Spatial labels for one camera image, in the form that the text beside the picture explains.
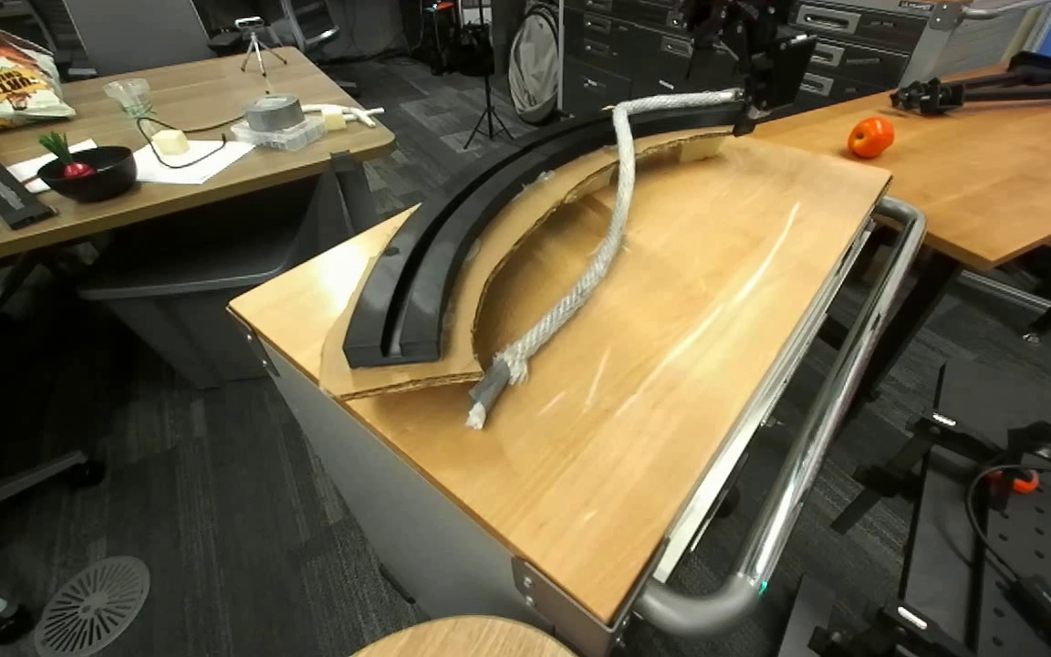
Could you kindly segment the curved black board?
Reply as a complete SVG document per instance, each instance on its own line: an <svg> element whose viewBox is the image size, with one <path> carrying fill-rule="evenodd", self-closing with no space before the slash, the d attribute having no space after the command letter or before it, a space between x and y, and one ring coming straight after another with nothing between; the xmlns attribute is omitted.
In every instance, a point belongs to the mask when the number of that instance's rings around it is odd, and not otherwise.
<svg viewBox="0 0 1051 657"><path fill-rule="evenodd" d="M342 356L349 368L423 364L450 345L455 277L487 226L540 170L556 170L613 142L605 112L551 124L468 165L423 199L387 241L349 310Z"/></svg>

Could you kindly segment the brown cardboard sheet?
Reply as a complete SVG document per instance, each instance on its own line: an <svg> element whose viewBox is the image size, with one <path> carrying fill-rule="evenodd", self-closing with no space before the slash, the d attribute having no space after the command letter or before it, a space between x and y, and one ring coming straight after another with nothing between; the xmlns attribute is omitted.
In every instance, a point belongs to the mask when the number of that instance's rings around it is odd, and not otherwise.
<svg viewBox="0 0 1051 657"><path fill-rule="evenodd" d="M707 300L689 282L685 260L706 236L706 184L728 166L728 140L723 130L669 130L639 140L634 149L634 210L613 271L572 323L582 344L605 334L623 316L639 316L642 300L669 312L669 327L679 327ZM445 353L423 364L349 368L342 356L361 286L411 210L333 248L341 287L319 364L322 389L349 400L479 383L494 368L496 350L524 334L594 260L611 232L613 184L618 152L599 146L556 170L540 170L506 199L460 267Z"/></svg>

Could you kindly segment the metal cart body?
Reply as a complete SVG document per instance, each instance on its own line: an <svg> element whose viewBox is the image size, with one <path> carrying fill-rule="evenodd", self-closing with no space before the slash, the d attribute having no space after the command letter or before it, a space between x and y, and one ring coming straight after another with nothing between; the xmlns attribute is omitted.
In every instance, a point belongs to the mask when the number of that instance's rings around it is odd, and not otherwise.
<svg viewBox="0 0 1051 657"><path fill-rule="evenodd" d="M382 446L375 431L325 398L292 356L265 339L258 339L258 353L375 563L419 612L510 615L551 632L582 657L613 654L611 623L599 623L534 563Z"/></svg>

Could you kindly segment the round wooden stool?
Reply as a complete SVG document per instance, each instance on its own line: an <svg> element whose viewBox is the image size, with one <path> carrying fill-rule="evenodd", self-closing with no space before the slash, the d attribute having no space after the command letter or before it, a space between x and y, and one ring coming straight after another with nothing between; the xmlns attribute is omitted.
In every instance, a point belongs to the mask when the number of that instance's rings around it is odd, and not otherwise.
<svg viewBox="0 0 1051 657"><path fill-rule="evenodd" d="M548 632L506 615L440 615L361 645L355 657L578 657Z"/></svg>

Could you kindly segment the orange fruit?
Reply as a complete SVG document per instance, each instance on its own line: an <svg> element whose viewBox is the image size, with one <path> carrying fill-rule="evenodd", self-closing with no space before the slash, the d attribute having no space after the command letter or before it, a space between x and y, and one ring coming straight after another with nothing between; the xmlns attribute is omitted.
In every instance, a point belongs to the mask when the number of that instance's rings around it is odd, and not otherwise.
<svg viewBox="0 0 1051 657"><path fill-rule="evenodd" d="M877 160L894 146L894 124L887 115L865 115L848 135L848 152L856 160Z"/></svg>

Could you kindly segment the long wooden office table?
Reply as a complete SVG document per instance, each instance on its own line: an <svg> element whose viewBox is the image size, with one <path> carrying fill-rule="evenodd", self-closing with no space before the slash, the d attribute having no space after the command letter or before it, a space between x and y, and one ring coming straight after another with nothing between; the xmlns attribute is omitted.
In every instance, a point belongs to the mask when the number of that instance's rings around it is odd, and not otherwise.
<svg viewBox="0 0 1051 657"><path fill-rule="evenodd" d="M71 142L91 140L94 146L127 146L130 152L139 152L157 130L184 130L189 152L175 157L167 166L155 160L155 166L164 166L164 184L149 184L141 170L141 184L113 199L77 205L45 194L45 205L52 209L49 220L18 231L0 220L0 260L315 179L333 157L361 160L393 146L393 135L375 112L348 121L309 146L265 149L237 142L235 124L265 90L292 96L315 109L355 106L355 98L294 48L280 48L265 67L225 55L139 68L139 80L149 84L149 121L134 124L106 96L106 75L77 80L63 89L77 106L77 115L0 130L0 165L41 157L41 135L49 130L63 130Z"/></svg>

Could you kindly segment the black bowl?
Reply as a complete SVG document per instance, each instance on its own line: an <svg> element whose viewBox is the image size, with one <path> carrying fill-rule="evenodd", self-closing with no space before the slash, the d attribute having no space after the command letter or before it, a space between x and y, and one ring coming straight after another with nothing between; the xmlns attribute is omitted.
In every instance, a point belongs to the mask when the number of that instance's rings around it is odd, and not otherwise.
<svg viewBox="0 0 1051 657"><path fill-rule="evenodd" d="M49 160L41 184L80 205L108 199L134 185L134 157L127 146L80 149L71 160Z"/></svg>

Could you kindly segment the chips snack bag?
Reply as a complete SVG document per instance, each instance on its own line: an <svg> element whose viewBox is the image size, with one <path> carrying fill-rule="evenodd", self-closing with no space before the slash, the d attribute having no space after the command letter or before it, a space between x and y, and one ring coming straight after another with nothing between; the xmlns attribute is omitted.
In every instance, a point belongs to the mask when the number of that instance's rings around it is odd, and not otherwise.
<svg viewBox="0 0 1051 657"><path fill-rule="evenodd" d="M71 121L54 55L10 29L0 29L0 130L31 121Z"/></svg>

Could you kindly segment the grey duct tape roll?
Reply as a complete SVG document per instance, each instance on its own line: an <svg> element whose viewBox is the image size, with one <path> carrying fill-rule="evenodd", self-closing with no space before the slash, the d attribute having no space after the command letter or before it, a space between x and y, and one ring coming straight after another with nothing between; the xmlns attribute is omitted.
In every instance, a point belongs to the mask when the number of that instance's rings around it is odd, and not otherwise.
<svg viewBox="0 0 1051 657"><path fill-rule="evenodd" d="M243 109L243 129L251 135L275 135L275 130L290 130L304 121L304 106L292 96L258 96L247 109Z"/></svg>

